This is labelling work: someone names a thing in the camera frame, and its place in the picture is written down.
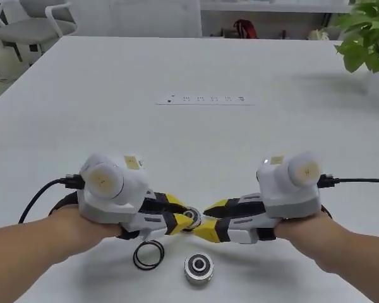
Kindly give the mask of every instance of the white tabletop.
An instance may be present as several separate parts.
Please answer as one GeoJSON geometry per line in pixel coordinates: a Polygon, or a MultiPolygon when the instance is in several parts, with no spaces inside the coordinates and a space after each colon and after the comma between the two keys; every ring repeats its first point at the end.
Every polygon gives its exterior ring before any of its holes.
{"type": "MultiPolygon", "coordinates": [[[[154,190],[201,210],[257,192],[271,154],[312,150],[326,173],[379,177],[379,102],[365,97],[365,76],[344,71],[332,42],[64,37],[0,98],[0,226],[92,152],[140,154],[154,190]],[[155,104],[172,93],[241,94],[255,106],[155,104]]],[[[27,219],[67,193],[51,189],[27,219]]],[[[322,201],[347,228],[379,235],[378,184],[324,189],[322,201]]],[[[133,266],[138,241],[109,239],[53,266],[20,302],[368,302],[286,241],[161,242],[154,271],[133,266]],[[197,252],[216,266],[202,290],[183,276],[197,252]]]]}

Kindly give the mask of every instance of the metal bearing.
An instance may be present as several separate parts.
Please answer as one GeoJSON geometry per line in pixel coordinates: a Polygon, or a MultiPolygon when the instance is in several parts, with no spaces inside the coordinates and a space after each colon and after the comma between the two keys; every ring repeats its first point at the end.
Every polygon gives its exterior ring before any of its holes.
{"type": "Polygon", "coordinates": [[[194,254],[185,259],[184,273],[190,284],[204,285],[214,274],[214,262],[207,254],[194,254]]]}
{"type": "Polygon", "coordinates": [[[183,229],[183,232],[192,232],[193,229],[200,226],[202,223],[202,215],[196,208],[188,207],[183,215],[193,220],[192,224],[188,228],[183,229]]]}

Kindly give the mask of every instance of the label sticker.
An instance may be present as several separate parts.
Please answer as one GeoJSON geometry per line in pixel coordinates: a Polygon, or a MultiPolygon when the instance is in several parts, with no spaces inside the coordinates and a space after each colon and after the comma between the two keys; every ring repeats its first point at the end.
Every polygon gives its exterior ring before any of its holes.
{"type": "Polygon", "coordinates": [[[135,156],[124,156],[126,167],[133,170],[139,170],[139,163],[135,156]]]}
{"type": "Polygon", "coordinates": [[[284,161],[284,156],[276,156],[271,158],[271,165],[282,164],[284,161]]]}

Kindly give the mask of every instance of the black rubber o-ring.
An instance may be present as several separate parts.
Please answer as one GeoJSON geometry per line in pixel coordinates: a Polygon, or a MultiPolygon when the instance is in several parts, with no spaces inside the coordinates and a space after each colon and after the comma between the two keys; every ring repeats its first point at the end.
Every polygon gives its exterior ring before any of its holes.
{"type": "Polygon", "coordinates": [[[159,241],[155,241],[155,240],[146,241],[146,242],[142,242],[141,244],[139,244],[139,246],[135,249],[135,251],[133,252],[132,260],[133,260],[133,264],[139,270],[149,271],[149,270],[154,270],[156,267],[158,267],[161,264],[161,262],[164,259],[164,255],[165,255],[164,246],[159,241]],[[146,246],[146,245],[153,245],[153,246],[157,247],[157,249],[159,250],[160,258],[154,264],[144,263],[144,262],[140,261],[140,259],[138,257],[138,253],[139,253],[140,248],[143,246],[146,246]]]}

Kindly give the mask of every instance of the electrical outlet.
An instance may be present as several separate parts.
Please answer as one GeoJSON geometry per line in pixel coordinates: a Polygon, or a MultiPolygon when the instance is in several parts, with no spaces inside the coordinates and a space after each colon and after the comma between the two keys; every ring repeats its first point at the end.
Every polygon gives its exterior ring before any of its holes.
{"type": "Polygon", "coordinates": [[[157,105],[254,105],[244,96],[169,95],[157,105]]]}

